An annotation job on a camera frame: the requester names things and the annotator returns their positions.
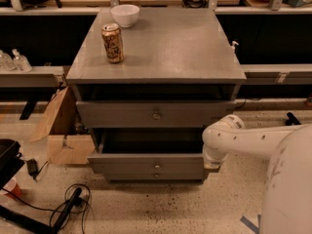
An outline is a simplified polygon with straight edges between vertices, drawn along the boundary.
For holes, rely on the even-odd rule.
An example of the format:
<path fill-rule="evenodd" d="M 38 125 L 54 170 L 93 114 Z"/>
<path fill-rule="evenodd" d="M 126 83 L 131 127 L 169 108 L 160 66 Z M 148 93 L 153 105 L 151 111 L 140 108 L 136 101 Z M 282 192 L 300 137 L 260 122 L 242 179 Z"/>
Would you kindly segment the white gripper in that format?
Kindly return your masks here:
<path fill-rule="evenodd" d="M 204 162 L 204 170 L 207 173 L 218 173 L 221 166 L 222 166 L 222 163 L 218 161 Z"/>

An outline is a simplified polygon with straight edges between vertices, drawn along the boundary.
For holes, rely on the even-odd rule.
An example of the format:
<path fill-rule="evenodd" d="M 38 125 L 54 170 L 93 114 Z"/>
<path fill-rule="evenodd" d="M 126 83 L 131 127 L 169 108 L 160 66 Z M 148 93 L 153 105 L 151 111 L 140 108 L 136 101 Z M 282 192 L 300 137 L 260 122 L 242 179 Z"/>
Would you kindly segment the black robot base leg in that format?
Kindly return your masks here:
<path fill-rule="evenodd" d="M 288 119 L 286 120 L 286 125 L 291 126 L 291 125 L 300 125 L 299 120 L 291 113 L 287 113 Z"/>

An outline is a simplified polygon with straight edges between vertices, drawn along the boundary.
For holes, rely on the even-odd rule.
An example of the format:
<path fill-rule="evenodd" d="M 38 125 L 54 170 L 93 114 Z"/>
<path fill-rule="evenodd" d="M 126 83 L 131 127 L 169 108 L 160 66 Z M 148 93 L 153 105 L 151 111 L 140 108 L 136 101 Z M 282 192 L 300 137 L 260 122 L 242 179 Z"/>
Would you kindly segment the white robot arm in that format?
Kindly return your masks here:
<path fill-rule="evenodd" d="M 259 234 L 312 234 L 312 125 L 247 129 L 230 114 L 202 133 L 204 165 L 230 153 L 269 161 Z"/>

